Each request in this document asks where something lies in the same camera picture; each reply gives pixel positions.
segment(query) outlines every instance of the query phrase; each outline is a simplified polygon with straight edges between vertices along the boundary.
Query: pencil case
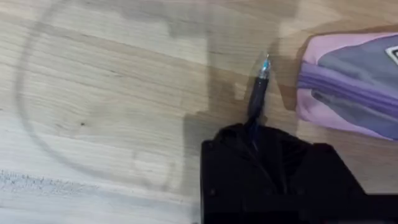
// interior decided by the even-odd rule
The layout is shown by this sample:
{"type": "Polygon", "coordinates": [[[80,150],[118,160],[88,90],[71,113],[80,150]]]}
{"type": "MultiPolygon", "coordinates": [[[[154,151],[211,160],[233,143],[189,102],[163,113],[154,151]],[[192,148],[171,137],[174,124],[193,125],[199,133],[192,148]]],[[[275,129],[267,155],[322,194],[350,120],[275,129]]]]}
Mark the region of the pencil case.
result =
{"type": "Polygon", "coordinates": [[[398,139],[398,33],[310,40],[297,83],[299,118],[398,139]]]}

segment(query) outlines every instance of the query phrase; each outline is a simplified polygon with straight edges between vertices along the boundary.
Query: blue pen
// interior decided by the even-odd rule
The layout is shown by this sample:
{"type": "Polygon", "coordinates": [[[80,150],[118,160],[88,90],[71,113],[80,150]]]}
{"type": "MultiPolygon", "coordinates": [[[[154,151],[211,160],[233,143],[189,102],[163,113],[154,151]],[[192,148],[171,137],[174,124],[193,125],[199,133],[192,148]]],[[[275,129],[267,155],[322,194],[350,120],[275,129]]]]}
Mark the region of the blue pen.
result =
{"type": "Polygon", "coordinates": [[[267,58],[262,64],[258,76],[254,81],[253,90],[251,92],[248,106],[248,119],[250,121],[256,122],[262,113],[270,74],[271,62],[269,60],[269,55],[267,55],[267,58]]]}

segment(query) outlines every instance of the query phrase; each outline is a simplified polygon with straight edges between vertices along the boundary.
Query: zipper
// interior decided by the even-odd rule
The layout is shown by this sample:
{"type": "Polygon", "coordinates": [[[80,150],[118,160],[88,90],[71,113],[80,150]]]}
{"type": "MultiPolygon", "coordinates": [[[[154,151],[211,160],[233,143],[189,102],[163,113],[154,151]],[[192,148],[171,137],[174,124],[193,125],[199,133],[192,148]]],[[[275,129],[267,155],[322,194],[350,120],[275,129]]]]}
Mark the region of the zipper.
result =
{"type": "Polygon", "coordinates": [[[347,85],[319,74],[301,72],[298,77],[299,88],[310,88],[322,93],[341,97],[361,105],[398,117],[398,99],[357,86],[347,85]]]}

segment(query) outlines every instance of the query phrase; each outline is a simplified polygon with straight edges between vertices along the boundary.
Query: wood grain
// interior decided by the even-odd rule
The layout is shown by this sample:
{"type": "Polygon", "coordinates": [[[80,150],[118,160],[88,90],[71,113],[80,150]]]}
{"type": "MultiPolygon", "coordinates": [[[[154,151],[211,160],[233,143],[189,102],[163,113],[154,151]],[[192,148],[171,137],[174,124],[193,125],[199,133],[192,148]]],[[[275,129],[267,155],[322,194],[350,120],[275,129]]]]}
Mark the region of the wood grain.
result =
{"type": "Polygon", "coordinates": [[[267,125],[333,144],[368,192],[398,192],[398,144],[295,117],[312,35],[397,31],[395,0],[0,0],[0,217],[200,221],[200,143],[244,121],[274,60],[267,125]]]}

